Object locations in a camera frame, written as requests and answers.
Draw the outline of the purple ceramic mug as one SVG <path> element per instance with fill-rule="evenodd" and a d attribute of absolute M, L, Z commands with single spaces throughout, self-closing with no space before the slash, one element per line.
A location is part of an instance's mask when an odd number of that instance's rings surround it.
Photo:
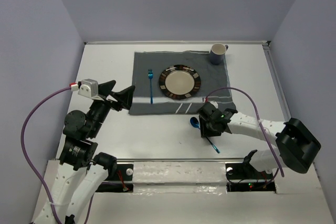
<path fill-rule="evenodd" d="M 226 52 L 228 51 L 229 45 L 223 45 L 220 43 L 213 44 L 209 51 L 209 61 L 213 65 L 220 65 Z"/>

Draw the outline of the grey striped cloth placemat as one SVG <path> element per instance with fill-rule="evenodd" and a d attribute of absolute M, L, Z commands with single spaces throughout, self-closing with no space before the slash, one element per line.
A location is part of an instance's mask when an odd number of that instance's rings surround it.
<path fill-rule="evenodd" d="M 196 95 L 185 100 L 173 100 L 162 93 L 159 76 L 173 65 L 186 65 L 198 72 L 202 84 Z M 150 103 L 149 69 L 153 71 L 153 104 Z M 226 58 L 220 65 L 213 65 L 207 51 L 135 52 L 132 84 L 135 92 L 130 115 L 196 114 L 209 93 L 230 86 Z"/>

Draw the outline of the dark rimmed dinner plate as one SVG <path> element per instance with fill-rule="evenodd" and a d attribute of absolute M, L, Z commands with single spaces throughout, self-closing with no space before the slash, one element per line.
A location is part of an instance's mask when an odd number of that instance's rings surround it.
<path fill-rule="evenodd" d="M 198 72 L 186 65 L 173 65 L 159 76 L 159 88 L 162 93 L 173 100 L 185 100 L 196 95 L 201 88 Z"/>

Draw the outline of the blue metal spoon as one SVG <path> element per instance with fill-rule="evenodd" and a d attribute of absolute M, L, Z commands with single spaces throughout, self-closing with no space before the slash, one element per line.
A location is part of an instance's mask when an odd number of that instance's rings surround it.
<path fill-rule="evenodd" d="M 190 118 L 190 124 L 194 128 L 197 128 L 199 130 L 201 129 L 200 123 L 199 123 L 199 121 L 196 117 L 191 117 Z M 217 154 L 220 154 L 220 150 L 216 147 L 216 145 L 208 137 L 205 137 L 205 138 L 208 140 L 208 142 L 213 147 L 213 149 L 217 152 Z"/>

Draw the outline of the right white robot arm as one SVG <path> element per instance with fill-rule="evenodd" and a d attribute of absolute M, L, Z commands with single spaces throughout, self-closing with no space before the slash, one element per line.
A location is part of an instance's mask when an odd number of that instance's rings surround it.
<path fill-rule="evenodd" d="M 197 114 L 202 137 L 221 136 L 222 133 L 244 135 L 265 141 L 266 150 L 252 150 L 244 157 L 241 171 L 248 178 L 275 168 L 289 168 L 305 174 L 318 152 L 320 142 L 298 119 L 276 122 L 253 118 L 234 109 L 220 111 L 206 102 Z"/>

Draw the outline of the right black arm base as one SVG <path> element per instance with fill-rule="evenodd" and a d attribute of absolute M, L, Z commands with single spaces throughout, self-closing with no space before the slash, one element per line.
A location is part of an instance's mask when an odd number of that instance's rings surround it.
<path fill-rule="evenodd" d="M 273 174 L 258 172 L 243 163 L 226 164 L 226 180 L 228 193 L 276 192 Z"/>

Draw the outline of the blue metal fork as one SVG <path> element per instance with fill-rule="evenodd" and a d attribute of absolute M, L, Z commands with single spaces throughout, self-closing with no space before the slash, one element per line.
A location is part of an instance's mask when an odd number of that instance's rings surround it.
<path fill-rule="evenodd" d="M 150 103 L 153 104 L 153 88 L 152 88 L 153 71 L 152 69 L 148 70 L 148 78 L 150 82 Z"/>

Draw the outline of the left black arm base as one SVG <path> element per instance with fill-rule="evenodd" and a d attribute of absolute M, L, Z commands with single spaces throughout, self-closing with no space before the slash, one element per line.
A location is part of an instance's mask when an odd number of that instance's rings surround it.
<path fill-rule="evenodd" d="M 133 192 L 133 164 L 119 163 L 116 172 L 109 175 L 98 187 L 99 193 L 131 193 Z"/>

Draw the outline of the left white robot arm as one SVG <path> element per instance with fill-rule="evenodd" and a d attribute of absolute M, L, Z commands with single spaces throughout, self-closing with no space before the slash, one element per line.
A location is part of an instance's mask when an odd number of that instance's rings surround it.
<path fill-rule="evenodd" d="M 89 111 L 69 112 L 64 119 L 65 143 L 58 158 L 52 188 L 42 183 L 47 200 L 34 223 L 76 223 L 86 204 L 105 179 L 115 176 L 117 159 L 96 154 L 93 139 L 111 110 L 129 110 L 135 86 L 122 91 L 112 89 L 116 81 L 99 84 L 92 79 L 71 83 L 68 90 L 92 100 Z"/>

